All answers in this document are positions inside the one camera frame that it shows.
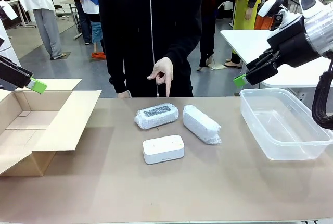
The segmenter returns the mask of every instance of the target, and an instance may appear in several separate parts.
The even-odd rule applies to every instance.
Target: cardboard box
[[[0,90],[0,174],[42,176],[57,151],[73,151],[101,91],[73,91],[81,79],[41,80],[43,94]]]

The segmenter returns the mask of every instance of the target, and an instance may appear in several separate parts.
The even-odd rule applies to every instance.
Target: white box
[[[144,159],[147,164],[180,159],[185,155],[185,145],[179,135],[144,141],[143,148]]]

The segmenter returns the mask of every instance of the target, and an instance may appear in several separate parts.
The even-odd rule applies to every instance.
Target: plastic storage bin
[[[240,92],[241,113],[271,160],[316,159],[333,143],[333,133],[319,127],[311,111],[284,89]]]

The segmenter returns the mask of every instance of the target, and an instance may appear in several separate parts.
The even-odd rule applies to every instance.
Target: orange shoes
[[[96,59],[106,59],[105,53],[104,52],[97,52],[97,53],[92,53],[92,58]]]

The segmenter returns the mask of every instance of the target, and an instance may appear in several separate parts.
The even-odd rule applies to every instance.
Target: black hoodie
[[[187,57],[200,40],[202,0],[151,1],[155,62],[168,57],[173,63],[171,97],[192,96]],[[155,80],[147,80],[154,66],[150,0],[99,0],[99,9],[110,83],[117,93],[155,97]],[[158,90],[165,96],[165,85]]]

